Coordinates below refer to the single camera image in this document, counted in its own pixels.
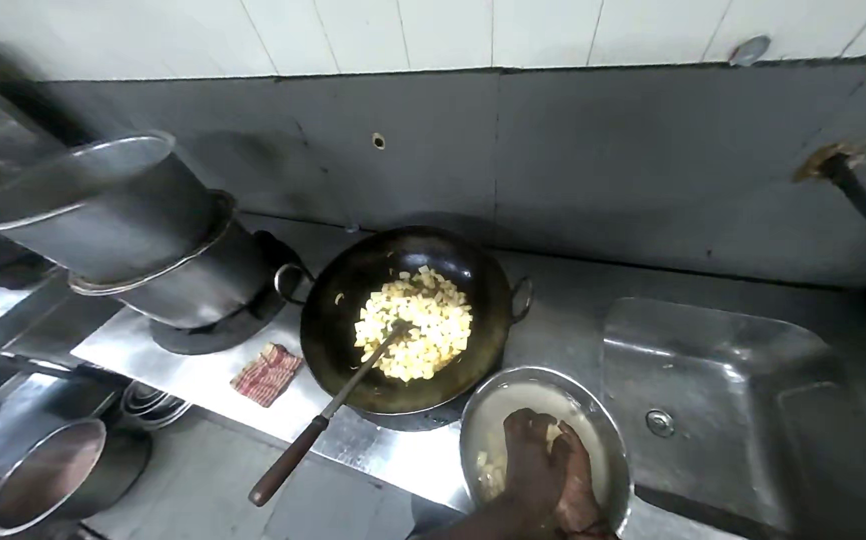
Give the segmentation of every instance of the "gray wall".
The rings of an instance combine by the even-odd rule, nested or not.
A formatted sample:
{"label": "gray wall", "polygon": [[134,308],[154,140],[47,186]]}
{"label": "gray wall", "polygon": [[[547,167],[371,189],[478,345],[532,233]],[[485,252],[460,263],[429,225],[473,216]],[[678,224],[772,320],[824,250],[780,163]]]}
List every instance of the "gray wall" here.
{"label": "gray wall", "polygon": [[[866,140],[866,63],[67,81],[98,135],[158,128],[244,210],[820,285],[866,285],[866,224],[792,183]],[[387,141],[379,151],[373,132]],[[859,171],[866,184],[866,164]]]}

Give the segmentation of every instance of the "steel sink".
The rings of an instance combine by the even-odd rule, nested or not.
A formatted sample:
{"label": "steel sink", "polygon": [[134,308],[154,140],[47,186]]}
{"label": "steel sink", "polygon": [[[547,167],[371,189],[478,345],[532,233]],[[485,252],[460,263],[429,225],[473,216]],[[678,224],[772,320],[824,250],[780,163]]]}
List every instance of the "steel sink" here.
{"label": "steel sink", "polygon": [[866,414],[809,330],[621,299],[603,377],[643,501],[751,539],[866,538]]}

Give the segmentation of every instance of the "cooking pot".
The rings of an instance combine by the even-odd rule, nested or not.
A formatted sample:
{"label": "cooking pot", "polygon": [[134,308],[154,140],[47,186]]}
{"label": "cooking pot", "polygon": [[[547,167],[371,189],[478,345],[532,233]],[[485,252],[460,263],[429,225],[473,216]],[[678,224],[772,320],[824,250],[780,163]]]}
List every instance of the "cooking pot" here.
{"label": "cooking pot", "polygon": [[[411,226],[379,232],[339,254],[315,278],[305,302],[281,290],[286,264],[275,274],[277,292],[303,305],[299,343],[306,364],[323,390],[336,395],[359,367],[363,350],[354,347],[354,324],[370,293],[428,266],[465,293],[472,314],[466,349],[429,379],[403,382],[373,369],[349,394],[346,404],[375,414],[427,411],[473,388],[493,371],[502,356],[511,325],[529,312],[532,281],[523,277],[511,289],[495,258],[459,234],[436,227]],[[523,308],[513,312],[513,298],[526,291]]]}
{"label": "cooking pot", "polygon": [[145,432],[107,433],[102,421],[67,423],[0,479],[0,536],[48,519],[81,520],[114,505],[150,460]]}
{"label": "cooking pot", "polygon": [[253,300],[270,278],[259,244],[236,220],[234,198],[214,191],[218,223],[194,249],[151,274],[97,283],[70,274],[70,289],[111,296],[139,313],[178,329],[210,325]]}
{"label": "cooking pot", "polygon": [[210,192],[160,131],[94,142],[0,181],[0,235],[97,283],[131,280],[195,249]]}

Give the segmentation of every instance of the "sink drain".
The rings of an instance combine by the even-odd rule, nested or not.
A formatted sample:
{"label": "sink drain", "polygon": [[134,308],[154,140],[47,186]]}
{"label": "sink drain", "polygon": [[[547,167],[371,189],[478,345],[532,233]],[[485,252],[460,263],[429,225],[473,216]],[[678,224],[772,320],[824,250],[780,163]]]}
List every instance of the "sink drain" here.
{"label": "sink drain", "polygon": [[673,427],[673,417],[657,409],[646,413],[646,427],[657,437],[669,437],[676,431]]}

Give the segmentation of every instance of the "wok handle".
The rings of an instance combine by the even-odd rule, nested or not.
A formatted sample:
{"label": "wok handle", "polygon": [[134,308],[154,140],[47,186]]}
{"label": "wok handle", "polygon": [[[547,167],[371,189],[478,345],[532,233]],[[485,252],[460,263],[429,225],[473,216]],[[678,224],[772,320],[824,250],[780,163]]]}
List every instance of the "wok handle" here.
{"label": "wok handle", "polygon": [[533,306],[533,279],[530,276],[523,276],[516,282],[515,285],[512,286],[512,291],[510,293],[510,298],[517,298],[520,294],[520,291],[526,289],[526,302],[523,303],[523,309],[519,311],[519,313],[515,313],[512,315],[510,320],[511,325],[515,325],[520,321],[523,321],[526,318],[526,314],[530,313],[530,308]]}
{"label": "wok handle", "polygon": [[304,460],[304,456],[310,451],[313,443],[320,437],[320,434],[330,425],[330,420],[322,415],[316,415],[313,420],[307,425],[303,433],[300,433],[290,448],[280,455],[270,467],[256,482],[252,490],[249,491],[249,501],[258,507],[266,505],[270,499],[276,495],[277,491],[290,478],[293,470],[300,465]]}
{"label": "wok handle", "polygon": [[312,284],[315,281],[315,277],[313,274],[310,274],[310,271],[307,270],[306,267],[296,264],[295,262],[287,262],[286,264],[280,266],[276,269],[276,273],[272,276],[272,288],[276,289],[276,293],[279,294],[283,298],[283,300],[289,302],[290,304],[296,304],[297,306],[302,306],[306,304],[303,300],[297,300],[292,296],[283,292],[283,288],[281,287],[281,279],[283,278],[283,273],[287,270],[298,270],[307,280]]}

